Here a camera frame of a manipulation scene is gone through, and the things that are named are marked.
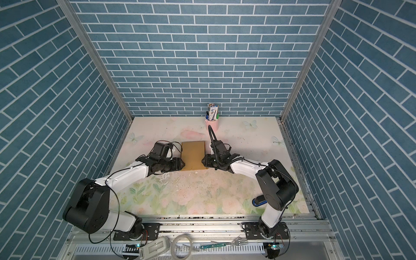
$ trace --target pink cup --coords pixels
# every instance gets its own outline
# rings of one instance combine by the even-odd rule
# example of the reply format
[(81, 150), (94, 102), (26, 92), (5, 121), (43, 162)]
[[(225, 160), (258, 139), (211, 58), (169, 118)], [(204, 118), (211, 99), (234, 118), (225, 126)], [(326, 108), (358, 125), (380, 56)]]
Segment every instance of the pink cup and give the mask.
[(217, 131), (218, 130), (218, 121), (219, 120), (220, 120), (219, 118), (217, 120), (215, 120), (215, 121), (209, 121), (209, 120), (206, 120), (205, 119), (205, 124), (207, 125), (207, 130), (208, 130), (208, 126), (211, 126), (212, 127), (212, 130)]

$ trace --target blue brick wall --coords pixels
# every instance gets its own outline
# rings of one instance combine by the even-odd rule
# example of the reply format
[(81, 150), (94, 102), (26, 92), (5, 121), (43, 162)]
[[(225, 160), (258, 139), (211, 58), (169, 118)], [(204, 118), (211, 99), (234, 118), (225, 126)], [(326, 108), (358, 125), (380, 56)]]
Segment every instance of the blue brick wall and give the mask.
[(0, 259), (57, 257), (127, 121), (55, 0), (0, 0)]
[(280, 115), (329, 2), (71, 1), (135, 116)]
[(343, 0), (285, 122), (349, 259), (416, 259), (416, 2)]

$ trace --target floral table mat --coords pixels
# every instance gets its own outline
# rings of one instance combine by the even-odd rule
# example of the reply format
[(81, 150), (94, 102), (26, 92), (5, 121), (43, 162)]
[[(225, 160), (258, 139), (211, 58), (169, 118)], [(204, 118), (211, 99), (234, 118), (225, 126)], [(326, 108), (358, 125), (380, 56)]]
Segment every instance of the floral table mat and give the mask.
[[(297, 178), (279, 126), (274, 117), (221, 117), (217, 139), (232, 146), (231, 152), (247, 159), (279, 160)], [(148, 154), (154, 143), (167, 141), (206, 141), (209, 135), (202, 117), (136, 117), (123, 143), (112, 172)], [(180, 156), (174, 151), (173, 156)], [(262, 194), (258, 182), (241, 174), (215, 171), (176, 171), (152, 175), (132, 183), (117, 195), (120, 210), (137, 215), (257, 214), (265, 205), (254, 207), (252, 199)], [(110, 208), (117, 209), (115, 197)], [(300, 190), (285, 214), (309, 213)]]

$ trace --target brown box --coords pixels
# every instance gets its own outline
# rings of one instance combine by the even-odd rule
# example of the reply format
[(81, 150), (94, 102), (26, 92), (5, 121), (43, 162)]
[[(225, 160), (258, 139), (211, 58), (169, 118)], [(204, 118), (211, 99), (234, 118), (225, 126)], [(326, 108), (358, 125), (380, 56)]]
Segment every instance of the brown box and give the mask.
[(182, 160), (185, 167), (181, 171), (194, 171), (207, 169), (202, 164), (205, 156), (205, 141), (192, 141), (182, 143)]

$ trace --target black mounting plate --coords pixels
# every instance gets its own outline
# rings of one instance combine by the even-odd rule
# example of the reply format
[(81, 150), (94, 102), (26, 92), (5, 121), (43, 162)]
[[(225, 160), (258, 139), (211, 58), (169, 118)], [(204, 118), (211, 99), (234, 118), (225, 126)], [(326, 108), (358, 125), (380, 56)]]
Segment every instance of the black mounting plate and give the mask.
[[(143, 223), (144, 229), (147, 230), (147, 240), (155, 240), (159, 236), (160, 223)], [(114, 241), (132, 241), (126, 235), (127, 232), (114, 232)]]
[[(244, 229), (245, 238), (264, 239), (264, 237), (260, 234), (258, 222), (243, 222), (242, 226)], [(279, 224), (277, 225), (276, 233), (279, 233), (282, 236), (282, 239), (289, 239), (289, 231), (287, 229), (286, 223), (284, 222), (279, 222)]]

